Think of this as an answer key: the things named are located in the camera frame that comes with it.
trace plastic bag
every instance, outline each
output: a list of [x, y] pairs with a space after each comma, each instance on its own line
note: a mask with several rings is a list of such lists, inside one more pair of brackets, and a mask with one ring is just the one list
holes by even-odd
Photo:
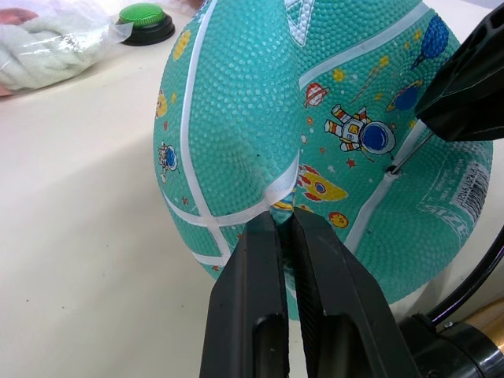
[[0, 96], [76, 76], [131, 32], [88, 0], [2, 0]]

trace black hose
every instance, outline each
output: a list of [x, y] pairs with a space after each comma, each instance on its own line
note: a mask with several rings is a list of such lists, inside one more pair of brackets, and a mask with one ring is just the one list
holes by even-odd
[[457, 311], [481, 287], [504, 257], [504, 227], [488, 252], [469, 276], [448, 297], [427, 313], [431, 325], [436, 326]]

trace barcode label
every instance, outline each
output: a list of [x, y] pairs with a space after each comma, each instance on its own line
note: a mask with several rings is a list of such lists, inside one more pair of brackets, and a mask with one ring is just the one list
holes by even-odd
[[475, 224], [480, 217], [488, 191], [490, 173], [480, 163], [473, 161], [467, 167], [451, 205], [463, 210]]

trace white stripe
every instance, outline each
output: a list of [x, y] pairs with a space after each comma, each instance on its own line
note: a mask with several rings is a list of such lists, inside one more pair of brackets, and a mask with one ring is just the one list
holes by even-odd
[[192, 96], [195, 89], [196, 71], [198, 70], [199, 54], [202, 51], [203, 40], [205, 39], [206, 30], [210, 23], [215, 5], [218, 0], [212, 0], [205, 16], [203, 17], [202, 24], [196, 35], [195, 46], [192, 50], [191, 61], [189, 63], [189, 70], [187, 73], [186, 92], [183, 97], [182, 120], [180, 125], [180, 155], [182, 157], [183, 170], [186, 173], [187, 183], [191, 190], [192, 197], [195, 199], [195, 204], [198, 207], [199, 213], [204, 218], [208, 218], [207, 228], [212, 234], [217, 246], [219, 247], [222, 257], [227, 261], [231, 252], [229, 251], [228, 244], [224, 235], [215, 222], [212, 222], [212, 215], [203, 197], [202, 189], [199, 186], [198, 178], [196, 177], [195, 167], [192, 165], [191, 151], [189, 149], [189, 120], [191, 117]]
[[292, 192], [292, 188], [296, 185], [296, 180], [298, 179], [298, 165], [299, 154], [296, 155], [296, 158], [289, 168], [265, 189], [264, 197], [259, 203], [239, 213], [224, 215], [222, 217], [199, 217], [186, 213], [176, 207], [164, 193], [163, 195], [165, 196], [166, 203], [173, 212], [179, 218], [194, 226], [208, 227], [209, 224], [216, 224], [218, 227], [229, 227], [237, 224], [245, 224], [251, 219], [254, 219], [257, 215], [268, 211], [271, 205], [283, 200]]
[[300, 2], [301, 0], [285, 0], [284, 5], [287, 9], [291, 8], [294, 4]]
[[201, 262], [202, 264], [224, 266], [224, 259], [219, 258], [218, 256], [203, 256], [202, 254], [196, 254], [195, 252], [193, 252], [192, 255], [196, 260], [198, 260], [198, 262]]
[[289, 293], [291, 293], [292, 295], [292, 298], [294, 298], [296, 301], [298, 300], [298, 295], [296, 294], [296, 290], [294, 289], [291, 289], [290, 287], [288, 287], [287, 285], [285, 285], [285, 287], [287, 288], [287, 291]]
[[395, 24], [390, 26], [388, 29], [385, 29], [380, 34], [377, 34], [374, 37], [362, 43], [359, 43], [358, 45], [353, 46], [338, 55], [335, 55], [334, 57], [330, 57], [328, 60], [323, 61], [318, 66], [310, 69], [307, 73], [299, 78], [299, 88], [303, 89], [313, 79], [317, 78], [323, 73], [326, 73], [334, 67], [347, 63], [348, 61], [351, 61], [356, 57], [367, 54], [368, 52], [377, 49], [385, 43], [390, 42], [392, 39], [401, 35], [404, 31], [415, 25], [415, 23], [419, 21], [429, 10], [430, 8], [423, 2], [421, 2], [411, 12], [406, 14], [401, 20], [397, 21]]
[[[421, 137], [424, 130], [425, 124], [421, 120], [419, 120], [414, 129], [406, 137], [406, 140], [395, 156], [392, 165], [397, 165], [413, 150], [413, 148], [415, 148], [415, 145], [417, 144], [417, 141]], [[398, 176], [392, 176], [390, 173], [386, 173], [384, 179], [381, 181], [378, 187], [376, 187], [375, 191], [368, 198], [365, 204], [361, 207], [361, 210], [357, 215], [357, 219], [355, 220], [354, 225], [348, 233], [348, 236], [346, 237], [344, 243], [346, 248], [348, 248], [348, 250], [352, 254], [355, 254], [355, 252], [357, 251], [357, 248], [361, 243], [362, 236], [364, 235], [364, 231], [366, 227], [368, 227], [369, 220], [371, 219], [371, 216], [374, 213], [376, 207], [378, 207], [378, 205], [384, 200], [392, 184], [397, 178]]]
[[422, 134], [424, 133], [426, 128], [427, 128], [427, 126], [425, 125], [424, 122], [422, 122], [422, 120], [417, 121], [417, 123], [415, 124], [415, 127], [408, 134], [408, 136], [406, 137], [406, 140], [402, 144], [398, 153], [395, 155], [395, 159], [392, 162], [392, 165], [399, 164], [401, 161], [403, 161], [405, 159], [406, 156], [408, 156], [408, 154], [417, 145], [418, 139], [422, 136]]

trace metal cylinder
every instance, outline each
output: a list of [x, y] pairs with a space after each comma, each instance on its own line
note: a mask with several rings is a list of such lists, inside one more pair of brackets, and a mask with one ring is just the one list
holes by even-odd
[[492, 303], [465, 320], [504, 353], [504, 298]]

